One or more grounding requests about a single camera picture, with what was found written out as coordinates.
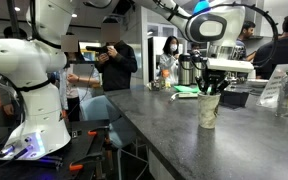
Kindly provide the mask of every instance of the sign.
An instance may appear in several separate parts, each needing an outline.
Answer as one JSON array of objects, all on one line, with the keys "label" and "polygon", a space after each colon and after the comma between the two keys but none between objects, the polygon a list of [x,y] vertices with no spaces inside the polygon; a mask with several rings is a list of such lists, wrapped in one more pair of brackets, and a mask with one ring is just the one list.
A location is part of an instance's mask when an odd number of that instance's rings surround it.
[{"label": "sign", "polygon": [[287,71],[288,64],[279,64],[276,66],[256,105],[268,108],[277,107],[277,100],[280,92],[280,87],[282,85],[282,78],[286,75]]}]

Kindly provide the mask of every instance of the person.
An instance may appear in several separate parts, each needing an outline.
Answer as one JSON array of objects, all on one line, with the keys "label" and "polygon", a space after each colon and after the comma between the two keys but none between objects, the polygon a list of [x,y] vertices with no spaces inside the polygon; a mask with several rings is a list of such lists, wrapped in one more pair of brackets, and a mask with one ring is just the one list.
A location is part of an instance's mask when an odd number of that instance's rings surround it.
[{"label": "person", "polygon": [[74,64],[70,64],[70,61],[75,61],[75,63],[85,61],[79,43],[77,52],[65,52],[65,55],[67,64],[60,72],[61,104],[63,109],[67,110],[66,114],[70,122],[80,121],[80,103],[94,96],[94,89],[90,86],[99,83],[99,73],[94,66],[90,69],[92,72],[90,77],[82,77],[73,73]]},{"label": "person", "polygon": [[[118,25],[119,23],[116,19],[108,17],[103,21],[103,24]],[[110,36],[104,28],[102,28],[102,33],[103,36]],[[129,89],[131,74],[137,71],[137,61],[133,48],[118,39],[112,38],[106,42],[106,45],[99,52],[98,63],[95,64],[98,71],[102,73],[104,91]]]},{"label": "person", "polygon": [[201,48],[200,44],[193,42],[191,44],[191,53],[199,53],[199,49]]},{"label": "person", "polygon": [[[284,18],[282,24],[283,34],[277,41],[277,49],[273,58],[262,68],[256,70],[257,79],[269,79],[278,64],[288,64],[288,16]],[[263,61],[267,59],[271,49],[273,48],[273,42],[269,42],[261,46],[255,55],[254,65],[261,66]]]},{"label": "person", "polygon": [[243,61],[251,61],[254,59],[255,53],[253,52],[249,56],[246,54],[246,47],[244,44],[244,40],[249,39],[254,34],[254,28],[256,27],[255,23],[251,21],[244,21],[242,30],[236,40],[236,45],[243,47],[242,54],[239,60]]},{"label": "person", "polygon": [[163,70],[168,70],[169,76],[166,78],[166,81],[169,81],[171,85],[178,83],[178,45],[178,39],[175,36],[169,36],[163,47],[164,53],[160,56],[160,69],[162,72]]},{"label": "person", "polygon": [[[19,29],[20,39],[27,39],[27,34],[23,29]],[[12,27],[6,27],[3,31],[5,38],[13,38]],[[0,84],[6,85],[7,80],[3,78],[0,74]],[[0,87],[0,103],[3,108],[3,111],[8,117],[14,117],[16,120],[19,120],[19,106],[16,103],[14,97],[10,95],[8,91]]]}]

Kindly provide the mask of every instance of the green cloth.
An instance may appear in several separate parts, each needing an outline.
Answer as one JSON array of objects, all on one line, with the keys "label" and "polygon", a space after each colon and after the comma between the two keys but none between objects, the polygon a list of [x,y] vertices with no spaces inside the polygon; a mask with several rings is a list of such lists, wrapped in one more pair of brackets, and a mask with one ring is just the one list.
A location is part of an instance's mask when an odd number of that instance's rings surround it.
[{"label": "green cloth", "polygon": [[200,89],[198,87],[190,88],[187,86],[174,86],[174,88],[179,92],[191,92],[191,93],[199,93]]}]

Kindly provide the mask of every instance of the table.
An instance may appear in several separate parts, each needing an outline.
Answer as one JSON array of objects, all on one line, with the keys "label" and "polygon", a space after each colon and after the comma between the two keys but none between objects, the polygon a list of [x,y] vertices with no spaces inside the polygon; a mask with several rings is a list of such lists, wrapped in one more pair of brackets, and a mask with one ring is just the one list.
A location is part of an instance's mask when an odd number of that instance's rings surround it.
[{"label": "table", "polygon": [[288,179],[288,118],[256,106],[219,107],[216,128],[198,126],[197,100],[174,92],[105,92],[174,179]]},{"label": "table", "polygon": [[[81,130],[82,134],[75,139],[72,139],[71,144],[63,148],[63,166],[58,170],[55,168],[47,168],[37,166],[33,162],[15,161],[8,166],[0,169],[0,179],[91,179],[95,164],[86,164],[84,171],[79,173],[72,173],[69,171],[69,164],[73,161],[85,157],[87,153],[97,152],[102,148],[102,141],[100,137],[104,134],[98,131],[99,138],[93,138],[87,135],[87,131],[93,130],[99,126],[108,125],[109,121],[84,121],[73,122],[70,124],[72,130]],[[0,128],[0,137],[7,134],[6,128]]]}]

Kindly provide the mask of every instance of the black base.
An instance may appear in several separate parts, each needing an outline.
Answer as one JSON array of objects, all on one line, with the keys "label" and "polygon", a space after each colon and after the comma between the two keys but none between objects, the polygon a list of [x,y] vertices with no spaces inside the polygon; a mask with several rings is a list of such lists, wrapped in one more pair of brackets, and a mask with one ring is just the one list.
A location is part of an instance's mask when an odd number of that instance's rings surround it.
[{"label": "black base", "polygon": [[220,105],[231,108],[244,108],[249,93],[247,92],[233,92],[223,91],[220,98]]}]

